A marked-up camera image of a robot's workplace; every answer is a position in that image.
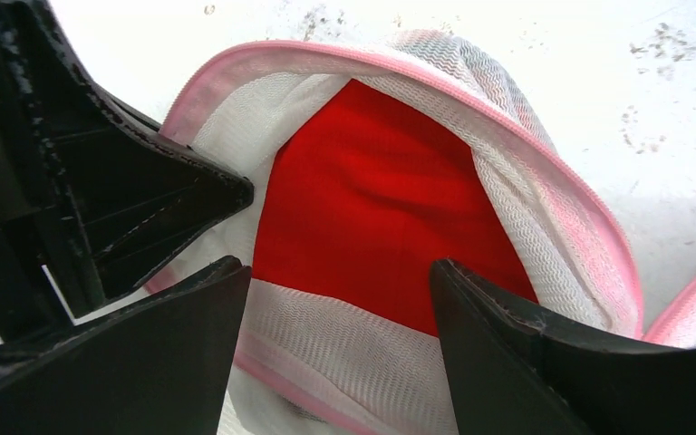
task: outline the mesh laundry bag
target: mesh laundry bag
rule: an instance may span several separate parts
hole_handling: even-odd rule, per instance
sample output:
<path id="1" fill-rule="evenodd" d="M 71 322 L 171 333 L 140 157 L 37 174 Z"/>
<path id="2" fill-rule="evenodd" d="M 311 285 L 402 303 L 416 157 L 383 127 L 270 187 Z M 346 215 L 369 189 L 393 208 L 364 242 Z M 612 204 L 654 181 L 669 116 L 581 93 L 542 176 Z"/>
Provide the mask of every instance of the mesh laundry bag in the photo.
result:
<path id="1" fill-rule="evenodd" d="M 256 186 L 148 285 L 253 265 L 220 433 L 454 434 L 430 262 L 643 337 L 621 229 L 508 74 L 432 31 L 268 41 L 206 63 L 161 134 Z M 646 340 L 696 345 L 696 282 Z"/>

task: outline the white surface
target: white surface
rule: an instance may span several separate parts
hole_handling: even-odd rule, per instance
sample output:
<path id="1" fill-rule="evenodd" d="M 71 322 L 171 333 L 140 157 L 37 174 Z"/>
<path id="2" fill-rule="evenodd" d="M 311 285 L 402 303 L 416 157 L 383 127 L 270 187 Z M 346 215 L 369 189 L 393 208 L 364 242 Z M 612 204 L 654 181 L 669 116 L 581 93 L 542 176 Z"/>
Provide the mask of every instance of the white surface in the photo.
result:
<path id="1" fill-rule="evenodd" d="M 161 121 L 209 57 L 255 39 L 450 30 L 501 61 L 633 246 L 647 323 L 696 275 L 696 0 L 54 0 L 92 77 Z"/>

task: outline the red fabric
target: red fabric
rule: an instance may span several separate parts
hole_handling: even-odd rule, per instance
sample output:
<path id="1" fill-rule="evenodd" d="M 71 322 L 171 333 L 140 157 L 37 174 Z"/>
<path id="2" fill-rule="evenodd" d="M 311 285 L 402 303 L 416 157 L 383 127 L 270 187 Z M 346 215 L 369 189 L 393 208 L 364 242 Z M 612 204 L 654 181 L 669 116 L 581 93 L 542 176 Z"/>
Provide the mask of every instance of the red fabric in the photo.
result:
<path id="1" fill-rule="evenodd" d="M 350 82 L 276 156 L 255 278 L 437 335 L 428 274 L 445 257 L 537 301 L 469 147 Z"/>

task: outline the dirt spot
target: dirt spot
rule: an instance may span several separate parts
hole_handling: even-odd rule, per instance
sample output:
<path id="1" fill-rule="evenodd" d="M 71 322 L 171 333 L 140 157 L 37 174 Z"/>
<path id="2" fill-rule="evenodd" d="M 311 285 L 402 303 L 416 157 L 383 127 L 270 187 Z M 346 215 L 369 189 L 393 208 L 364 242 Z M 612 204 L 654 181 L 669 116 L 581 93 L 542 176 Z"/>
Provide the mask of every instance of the dirt spot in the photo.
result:
<path id="1" fill-rule="evenodd" d="M 326 7 L 319 5 L 303 17 L 299 27 L 303 31 L 303 41 L 316 40 L 335 40 L 343 32 L 340 30 L 345 25 L 345 12 L 340 11 L 337 17 L 327 14 Z"/>
<path id="2" fill-rule="evenodd" d="M 452 30 L 452 24 L 447 22 L 441 23 L 439 30 L 441 30 L 445 34 L 448 34 L 449 36 L 453 36 L 455 34 L 455 31 Z"/>
<path id="3" fill-rule="evenodd" d="M 620 116 L 620 122 L 623 126 L 620 129 L 620 134 L 623 137 L 623 143 L 630 149 L 635 150 L 636 154 L 644 154 L 647 151 L 658 152 L 666 141 L 666 137 L 660 135 L 658 137 L 646 137 L 643 140 L 637 139 L 633 134 L 634 126 L 639 123 L 639 111 L 635 106 L 628 106 Z"/>
<path id="4" fill-rule="evenodd" d="M 670 81 L 677 64 L 696 61 L 696 34 L 660 23 L 652 36 L 641 43 L 631 43 L 630 52 L 635 59 L 650 59 L 654 63 L 653 68 L 640 67 L 640 75 L 654 71 Z"/>
<path id="5" fill-rule="evenodd" d="M 527 29 L 523 30 L 518 37 L 519 43 L 525 46 L 527 50 L 540 52 L 541 54 L 548 53 L 546 43 L 543 41 L 548 33 L 547 29 L 538 25 L 537 22 L 527 23 L 525 25 Z"/>

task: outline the pink zipper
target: pink zipper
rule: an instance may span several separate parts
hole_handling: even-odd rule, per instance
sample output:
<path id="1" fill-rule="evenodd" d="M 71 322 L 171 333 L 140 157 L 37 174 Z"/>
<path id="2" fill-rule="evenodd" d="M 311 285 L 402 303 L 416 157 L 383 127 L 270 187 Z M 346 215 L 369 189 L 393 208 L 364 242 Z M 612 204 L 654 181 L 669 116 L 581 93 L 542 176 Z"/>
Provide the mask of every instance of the pink zipper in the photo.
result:
<path id="1" fill-rule="evenodd" d="M 682 321 L 690 319 L 696 310 L 696 276 L 677 295 L 671 304 L 654 321 L 643 340 L 650 343 L 677 345 L 673 337 L 677 333 L 691 334 L 696 331 L 677 331 Z"/>

